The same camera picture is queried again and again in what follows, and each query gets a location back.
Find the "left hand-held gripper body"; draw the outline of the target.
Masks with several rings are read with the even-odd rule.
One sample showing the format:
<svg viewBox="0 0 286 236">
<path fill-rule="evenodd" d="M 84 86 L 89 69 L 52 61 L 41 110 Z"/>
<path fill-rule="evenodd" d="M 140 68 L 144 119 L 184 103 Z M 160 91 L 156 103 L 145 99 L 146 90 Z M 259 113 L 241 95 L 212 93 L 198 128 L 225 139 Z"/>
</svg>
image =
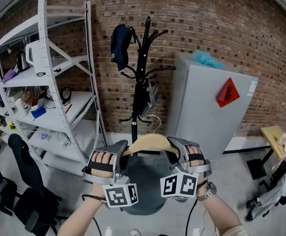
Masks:
<svg viewBox="0 0 286 236">
<path fill-rule="evenodd" d="M 103 201 L 106 202 L 109 208 L 130 207 L 138 203 L 136 184 L 131 184 L 130 178 L 124 173 L 127 162 L 126 148 L 127 140 L 120 140 L 113 145 L 95 148 L 90 155 L 87 166 L 82 170 L 84 182 L 102 185 L 105 194 Z M 113 164 L 94 162 L 92 158 L 96 152 L 115 155 Z M 95 176 L 93 170 L 111 173 L 112 177 Z"/>
</svg>

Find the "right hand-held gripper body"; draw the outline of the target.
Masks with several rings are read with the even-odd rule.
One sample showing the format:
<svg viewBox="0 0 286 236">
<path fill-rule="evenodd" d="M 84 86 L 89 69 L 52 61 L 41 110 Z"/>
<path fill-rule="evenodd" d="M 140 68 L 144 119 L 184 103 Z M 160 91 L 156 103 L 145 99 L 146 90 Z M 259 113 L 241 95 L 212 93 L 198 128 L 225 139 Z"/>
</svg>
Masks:
<svg viewBox="0 0 286 236">
<path fill-rule="evenodd" d="M 200 176 L 208 177 L 211 171 L 210 161 L 205 158 L 199 144 L 184 139 L 168 137 L 169 142 L 178 149 L 175 156 L 168 155 L 172 174 L 160 179 L 161 196 L 167 199 L 184 200 L 194 198 Z M 186 146 L 197 146 L 202 153 L 204 164 L 191 167 Z"/>
</svg>

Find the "dark grey garment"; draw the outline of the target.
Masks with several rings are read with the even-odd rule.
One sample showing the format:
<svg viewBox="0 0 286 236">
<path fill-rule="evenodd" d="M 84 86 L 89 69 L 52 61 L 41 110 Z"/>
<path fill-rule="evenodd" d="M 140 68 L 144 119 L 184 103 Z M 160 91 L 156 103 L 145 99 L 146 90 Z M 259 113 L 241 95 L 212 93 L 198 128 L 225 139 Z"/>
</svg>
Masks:
<svg viewBox="0 0 286 236">
<path fill-rule="evenodd" d="M 160 179 L 171 175 L 169 161 L 164 154 L 130 156 L 125 175 L 137 186 L 138 203 L 124 208 L 130 215 L 152 215 L 166 202 L 161 196 Z"/>
</svg>

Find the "wooden clothes hanger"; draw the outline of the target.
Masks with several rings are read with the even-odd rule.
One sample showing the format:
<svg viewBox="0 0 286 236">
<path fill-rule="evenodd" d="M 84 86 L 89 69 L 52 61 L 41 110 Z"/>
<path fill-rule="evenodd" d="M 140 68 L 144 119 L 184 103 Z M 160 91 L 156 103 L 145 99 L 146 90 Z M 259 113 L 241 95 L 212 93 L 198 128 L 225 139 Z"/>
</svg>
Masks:
<svg viewBox="0 0 286 236">
<path fill-rule="evenodd" d="M 123 156 L 143 150 L 150 151 L 151 148 L 156 149 L 156 151 L 165 150 L 174 154 L 179 153 L 178 149 L 175 148 L 164 135 L 153 133 L 146 134 L 138 138 L 124 151 Z"/>
</svg>

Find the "black coat rack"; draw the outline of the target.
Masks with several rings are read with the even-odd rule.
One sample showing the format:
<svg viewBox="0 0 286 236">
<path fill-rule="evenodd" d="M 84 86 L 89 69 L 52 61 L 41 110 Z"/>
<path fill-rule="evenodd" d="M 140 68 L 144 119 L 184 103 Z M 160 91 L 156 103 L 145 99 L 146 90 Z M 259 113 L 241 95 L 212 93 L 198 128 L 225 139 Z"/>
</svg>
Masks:
<svg viewBox="0 0 286 236">
<path fill-rule="evenodd" d="M 125 76 L 128 79 L 135 80 L 135 87 L 134 87 L 134 97 L 133 97 L 133 104 L 132 104 L 132 112 L 131 116 L 127 119 L 120 119 L 119 122 L 126 122 L 130 121 L 131 122 L 131 139 L 132 142 L 135 142 L 138 138 L 138 127 L 137 127 L 137 122 L 140 121 L 142 123 L 147 123 L 151 124 L 152 122 L 149 120 L 144 120 L 139 116 L 138 113 L 138 107 L 139 107 L 139 100 L 142 94 L 142 88 L 143 84 L 147 79 L 153 80 L 153 78 L 157 77 L 157 72 L 160 71 L 174 71 L 176 69 L 175 66 L 169 66 L 165 68 L 157 68 L 157 69 L 152 69 L 150 71 L 146 71 L 147 67 L 147 58 L 148 58 L 148 52 L 149 48 L 152 44 L 152 42 L 168 33 L 168 30 L 163 30 L 162 32 L 159 32 L 158 30 L 153 31 L 152 34 L 149 34 L 150 31 L 150 26 L 151 26 L 151 18 L 147 17 L 145 21 L 145 30 L 144 30 L 144 35 L 143 35 L 143 40 L 140 41 L 138 36 L 136 35 L 135 29 L 131 26 L 127 26 L 130 28 L 131 34 L 132 34 L 132 39 L 134 40 L 134 43 L 138 45 L 138 60 L 137 60 L 137 68 L 134 69 L 129 64 L 125 69 L 120 71 L 121 75 Z M 116 64 L 116 61 L 111 58 L 111 62 Z"/>
</svg>

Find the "person's left forearm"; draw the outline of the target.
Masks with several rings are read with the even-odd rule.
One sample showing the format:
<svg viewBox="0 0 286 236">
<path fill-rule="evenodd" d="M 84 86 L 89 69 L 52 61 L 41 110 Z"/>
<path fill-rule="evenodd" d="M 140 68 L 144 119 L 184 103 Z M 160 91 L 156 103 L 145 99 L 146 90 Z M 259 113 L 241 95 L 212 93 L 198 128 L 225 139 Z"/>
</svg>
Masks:
<svg viewBox="0 0 286 236">
<path fill-rule="evenodd" d="M 102 201 L 87 197 L 82 205 L 62 224 L 57 236 L 84 236 Z"/>
</svg>

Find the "person's right hand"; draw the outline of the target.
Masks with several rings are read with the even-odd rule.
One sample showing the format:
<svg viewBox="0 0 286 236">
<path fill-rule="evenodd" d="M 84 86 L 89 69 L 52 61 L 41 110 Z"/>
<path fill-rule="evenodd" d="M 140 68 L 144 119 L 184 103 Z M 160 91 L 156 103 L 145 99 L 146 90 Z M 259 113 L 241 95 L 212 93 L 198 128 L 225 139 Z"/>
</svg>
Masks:
<svg viewBox="0 0 286 236">
<path fill-rule="evenodd" d="M 186 146 L 187 153 L 189 155 L 189 161 L 191 167 L 202 166 L 204 164 L 201 150 L 194 145 Z"/>
</svg>

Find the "red diamond sticker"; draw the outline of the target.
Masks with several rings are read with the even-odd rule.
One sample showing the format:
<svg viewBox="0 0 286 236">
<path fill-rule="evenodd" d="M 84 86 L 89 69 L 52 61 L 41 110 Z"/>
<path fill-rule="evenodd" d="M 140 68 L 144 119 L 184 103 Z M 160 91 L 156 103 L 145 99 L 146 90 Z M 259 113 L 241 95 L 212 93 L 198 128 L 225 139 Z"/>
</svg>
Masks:
<svg viewBox="0 0 286 236">
<path fill-rule="evenodd" d="M 237 88 L 231 77 L 227 79 L 222 89 L 216 96 L 216 101 L 220 108 L 230 104 L 240 98 Z"/>
</svg>

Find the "wooden table with black legs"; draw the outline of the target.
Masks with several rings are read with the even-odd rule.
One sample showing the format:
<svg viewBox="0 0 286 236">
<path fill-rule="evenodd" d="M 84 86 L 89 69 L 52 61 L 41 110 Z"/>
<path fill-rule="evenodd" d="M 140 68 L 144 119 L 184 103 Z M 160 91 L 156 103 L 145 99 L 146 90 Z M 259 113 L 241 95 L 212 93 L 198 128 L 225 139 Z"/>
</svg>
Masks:
<svg viewBox="0 0 286 236">
<path fill-rule="evenodd" d="M 263 159 L 254 159 L 247 161 L 247 165 L 253 180 L 266 176 L 264 164 L 267 162 L 267 160 L 271 157 L 273 153 L 277 155 L 279 160 L 283 160 L 286 158 L 282 157 L 278 148 L 278 144 L 274 140 L 274 137 L 278 137 L 283 134 L 282 128 L 278 125 L 263 127 L 261 128 L 261 133 L 265 137 L 271 148 Z"/>
</svg>

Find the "blue cloth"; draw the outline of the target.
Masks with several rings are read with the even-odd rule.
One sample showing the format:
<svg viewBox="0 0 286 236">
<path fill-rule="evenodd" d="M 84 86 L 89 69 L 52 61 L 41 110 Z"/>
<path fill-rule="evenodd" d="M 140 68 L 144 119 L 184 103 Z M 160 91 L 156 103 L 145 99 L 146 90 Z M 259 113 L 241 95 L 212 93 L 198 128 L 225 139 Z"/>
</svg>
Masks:
<svg viewBox="0 0 286 236">
<path fill-rule="evenodd" d="M 43 106 L 40 106 L 36 110 L 31 111 L 31 114 L 32 114 L 34 119 L 42 116 L 45 113 L 46 113 L 46 109 Z"/>
</svg>

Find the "blue white label sticker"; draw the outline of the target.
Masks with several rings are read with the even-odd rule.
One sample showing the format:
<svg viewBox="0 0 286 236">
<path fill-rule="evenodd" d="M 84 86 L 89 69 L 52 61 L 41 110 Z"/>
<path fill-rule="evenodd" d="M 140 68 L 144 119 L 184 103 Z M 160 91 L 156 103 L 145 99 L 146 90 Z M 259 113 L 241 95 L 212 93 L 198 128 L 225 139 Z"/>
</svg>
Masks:
<svg viewBox="0 0 286 236">
<path fill-rule="evenodd" d="M 257 86 L 257 83 L 258 83 L 258 78 L 253 77 L 251 80 L 251 83 L 250 83 L 250 87 L 249 87 L 247 96 L 253 96 L 255 89 L 256 89 L 256 86 Z"/>
</svg>

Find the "dried brown flowers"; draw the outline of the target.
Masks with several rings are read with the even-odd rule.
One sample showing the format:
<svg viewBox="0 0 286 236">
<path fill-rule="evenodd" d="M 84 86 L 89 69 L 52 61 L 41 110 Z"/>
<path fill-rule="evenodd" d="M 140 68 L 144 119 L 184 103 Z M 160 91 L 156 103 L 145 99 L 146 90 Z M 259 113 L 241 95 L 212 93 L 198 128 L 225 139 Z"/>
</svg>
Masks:
<svg viewBox="0 0 286 236">
<path fill-rule="evenodd" d="M 37 87 L 28 87 L 22 96 L 22 101 L 27 106 L 35 106 L 38 104 L 40 90 Z"/>
</svg>

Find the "dark blue cap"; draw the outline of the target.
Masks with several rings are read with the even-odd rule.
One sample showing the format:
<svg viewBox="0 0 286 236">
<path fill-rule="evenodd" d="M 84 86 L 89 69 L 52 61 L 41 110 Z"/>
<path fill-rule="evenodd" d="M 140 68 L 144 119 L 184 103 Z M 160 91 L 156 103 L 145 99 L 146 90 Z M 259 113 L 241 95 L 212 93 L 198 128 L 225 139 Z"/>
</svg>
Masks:
<svg viewBox="0 0 286 236">
<path fill-rule="evenodd" d="M 128 65 L 127 49 L 131 43 L 132 34 L 125 24 L 116 26 L 111 35 L 110 53 L 116 61 L 118 71 L 122 71 Z"/>
</svg>

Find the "purple cloth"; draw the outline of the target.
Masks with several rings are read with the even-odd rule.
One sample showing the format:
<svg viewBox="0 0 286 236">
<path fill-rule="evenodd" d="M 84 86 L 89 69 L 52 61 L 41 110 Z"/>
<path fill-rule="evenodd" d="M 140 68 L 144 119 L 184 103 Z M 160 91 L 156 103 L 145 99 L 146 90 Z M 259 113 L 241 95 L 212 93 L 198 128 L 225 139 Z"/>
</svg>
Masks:
<svg viewBox="0 0 286 236">
<path fill-rule="evenodd" d="M 2 82 L 6 83 L 7 81 L 11 80 L 15 76 L 18 75 L 18 68 L 9 69 L 3 76 Z"/>
</svg>

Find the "black steel kettle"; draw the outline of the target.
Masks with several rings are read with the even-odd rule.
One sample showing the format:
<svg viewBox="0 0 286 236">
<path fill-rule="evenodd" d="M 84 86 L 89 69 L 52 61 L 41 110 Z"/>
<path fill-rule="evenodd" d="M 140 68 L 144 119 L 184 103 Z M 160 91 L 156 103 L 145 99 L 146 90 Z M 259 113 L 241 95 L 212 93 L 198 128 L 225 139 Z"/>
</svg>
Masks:
<svg viewBox="0 0 286 236">
<path fill-rule="evenodd" d="M 30 68 L 30 64 L 26 60 L 25 51 L 20 51 L 17 54 L 17 68 L 19 73 L 26 71 Z"/>
</svg>

